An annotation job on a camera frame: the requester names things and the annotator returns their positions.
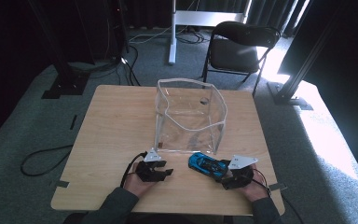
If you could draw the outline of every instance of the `chair backrest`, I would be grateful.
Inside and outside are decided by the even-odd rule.
[[[233,42],[246,46],[259,46],[272,49],[281,38],[281,33],[272,27],[250,26],[238,21],[223,21],[217,24],[211,36],[220,35]]]

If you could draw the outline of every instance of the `toy car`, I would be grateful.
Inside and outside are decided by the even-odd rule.
[[[216,181],[221,180],[228,171],[227,164],[222,161],[217,161],[200,152],[194,153],[188,159],[188,167],[204,175],[210,176]]]

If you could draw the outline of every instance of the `human hand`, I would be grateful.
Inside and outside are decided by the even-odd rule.
[[[251,168],[256,169],[255,164],[252,164]],[[263,183],[264,180],[263,180],[263,177],[261,176],[261,174],[259,174],[255,170],[253,170],[253,172],[254,172],[254,180],[256,180],[259,183]],[[248,184],[247,186],[245,186],[243,188],[237,189],[237,191],[239,191],[240,193],[245,195],[245,197],[251,203],[256,200],[262,199],[262,198],[267,198],[269,196],[266,189],[263,188],[262,186],[258,185],[254,181],[252,181],[250,184]]]
[[[135,194],[138,198],[141,198],[147,193],[157,182],[144,182],[135,173],[138,162],[135,162],[132,166],[132,174],[127,175],[126,182],[124,183],[124,189]]]

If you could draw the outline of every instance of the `transparent plastic box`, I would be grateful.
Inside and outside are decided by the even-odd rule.
[[[217,153],[227,106],[214,85],[186,78],[161,79],[156,112],[157,151]]]

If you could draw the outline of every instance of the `gray carpet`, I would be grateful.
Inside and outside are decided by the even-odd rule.
[[[130,35],[155,31],[130,31]],[[269,58],[268,64],[282,60],[288,40],[283,39]],[[161,78],[187,77],[199,79],[207,43],[178,42],[175,65],[168,65],[170,40],[154,38],[143,44],[132,44],[139,57],[133,72],[143,86],[156,86]],[[135,50],[124,55],[130,64]],[[89,69],[83,63],[73,66]],[[259,84],[255,104],[268,150],[278,180],[288,188],[282,192],[297,210],[304,223],[358,223],[358,165],[348,149],[334,120],[325,107],[317,88],[303,83],[298,94],[311,103],[313,110],[295,105],[275,105],[267,86],[267,78],[275,76],[276,67],[266,68]],[[0,130],[0,224],[62,223],[69,212],[50,207],[54,194],[51,183],[59,180],[65,162],[50,173],[38,177],[20,172],[22,160],[30,153],[71,145],[76,140],[95,88],[101,84],[127,85],[126,66],[111,71],[92,73],[81,96],[62,96],[42,100],[57,73],[46,68],[23,95],[17,107]],[[242,77],[210,75],[208,82],[220,90],[251,91],[255,77],[242,83]],[[75,126],[73,118],[77,116]],[[24,168],[39,173],[55,164],[70,150],[46,152],[32,158]],[[300,223],[295,211],[285,202],[285,223]],[[235,223],[253,223],[248,217],[234,217]]]

